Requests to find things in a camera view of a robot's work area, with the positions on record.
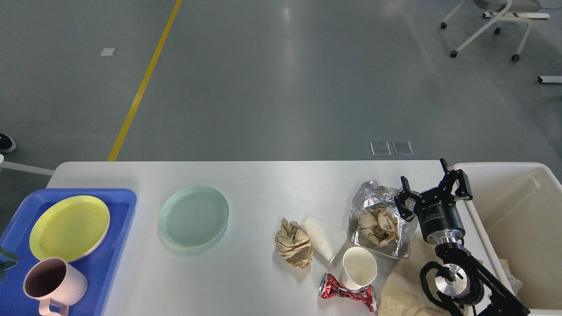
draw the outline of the black sneaker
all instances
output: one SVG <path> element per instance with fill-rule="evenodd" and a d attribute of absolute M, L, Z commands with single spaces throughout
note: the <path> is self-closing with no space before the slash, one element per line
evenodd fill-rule
<path fill-rule="evenodd" d="M 0 152 L 7 154 L 14 149 L 16 149 L 16 142 L 10 136 L 0 134 Z"/>

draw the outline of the trash bin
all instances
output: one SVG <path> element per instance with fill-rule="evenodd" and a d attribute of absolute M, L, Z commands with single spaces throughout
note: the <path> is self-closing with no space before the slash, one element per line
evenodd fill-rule
<path fill-rule="evenodd" d="M 552 171 L 533 162 L 454 167 L 469 178 L 474 199 L 467 208 L 480 217 L 480 237 L 491 243 L 488 257 L 495 261 L 495 250 L 508 260 L 511 273 L 523 282 L 518 297 L 532 315 L 562 315 L 562 186 Z M 498 261 L 494 267 L 507 283 Z"/>

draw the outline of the floor marking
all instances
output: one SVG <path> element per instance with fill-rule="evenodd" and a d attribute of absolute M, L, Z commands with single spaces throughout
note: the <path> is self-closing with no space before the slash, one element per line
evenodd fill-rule
<path fill-rule="evenodd" d="M 148 85 L 148 82 L 150 81 L 150 77 L 152 76 L 152 72 L 154 71 L 154 67 L 156 66 L 156 62 L 158 61 L 158 57 L 160 56 L 160 53 L 162 52 L 162 47 L 164 47 L 164 43 L 166 42 L 166 38 L 168 37 L 168 33 L 170 32 L 170 28 L 172 27 L 172 24 L 174 23 L 174 19 L 176 16 L 176 13 L 178 13 L 178 9 L 179 6 L 181 5 L 182 0 L 176 0 L 176 3 L 174 5 L 174 9 L 172 10 L 172 13 L 170 14 L 170 17 L 168 18 L 168 22 L 166 23 L 166 27 L 164 28 L 164 31 L 162 32 L 162 36 L 160 36 L 160 40 L 158 41 L 158 45 L 156 46 L 156 50 L 154 51 L 154 54 L 152 55 L 152 59 L 150 59 L 150 64 L 148 64 L 148 68 L 146 69 L 146 72 L 144 73 L 144 78 L 142 79 L 139 89 L 137 90 L 137 94 L 135 95 L 135 99 L 133 100 L 133 104 L 131 104 L 131 108 L 129 109 L 129 113 L 127 113 L 127 117 L 125 118 L 125 121 L 123 122 L 123 125 L 121 126 L 121 130 L 119 131 L 119 134 L 117 135 L 117 139 L 115 140 L 115 143 L 113 144 L 113 148 L 111 149 L 111 152 L 109 154 L 109 157 L 107 158 L 107 161 L 115 161 L 117 159 L 117 156 L 119 155 L 119 151 L 121 150 L 121 146 L 123 145 L 123 141 L 125 140 L 125 136 L 127 136 L 127 132 L 129 131 L 129 127 L 131 127 L 131 123 L 133 122 L 133 118 L 135 117 L 135 113 L 137 113 L 137 109 L 139 107 L 140 101 L 142 99 L 142 96 L 144 94 L 144 91 L 146 90 L 146 86 Z"/>

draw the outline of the white paper cup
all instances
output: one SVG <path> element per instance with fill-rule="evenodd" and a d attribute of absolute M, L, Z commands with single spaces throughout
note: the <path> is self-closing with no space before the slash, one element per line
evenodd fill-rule
<path fill-rule="evenodd" d="M 312 248 L 332 263 L 347 240 L 346 231 L 314 216 L 309 216 L 303 226 L 312 241 Z"/>
<path fill-rule="evenodd" d="M 86 293 L 88 280 L 61 258 L 48 258 L 34 265 L 24 279 L 24 293 L 39 301 L 39 314 L 67 316 L 69 306 Z M 52 312 L 49 305 L 60 308 Z"/>
<path fill-rule="evenodd" d="M 377 276 L 377 262 L 369 250 L 351 247 L 343 254 L 343 268 L 339 282 L 351 291 L 365 287 Z"/>

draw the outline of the crumpled brown paper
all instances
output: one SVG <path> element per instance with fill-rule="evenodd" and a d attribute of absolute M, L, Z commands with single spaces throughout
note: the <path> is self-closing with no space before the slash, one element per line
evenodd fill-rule
<path fill-rule="evenodd" d="M 287 262 L 304 269 L 312 262 L 312 243 L 305 228 L 297 222 L 281 221 L 281 229 L 275 234 L 275 248 Z"/>
<path fill-rule="evenodd" d="M 386 246 L 392 240 L 399 240 L 397 232 L 398 219 L 392 216 L 384 205 L 377 209 L 362 209 L 359 214 L 361 234 L 377 246 Z"/>
<path fill-rule="evenodd" d="M 420 270 L 429 261 L 440 262 L 435 256 L 435 245 L 423 241 L 420 233 L 414 236 L 412 253 L 398 261 L 380 293 L 378 316 L 449 316 L 449 313 L 431 303 L 420 283 Z M 436 293 L 435 282 L 428 277 L 429 288 Z"/>

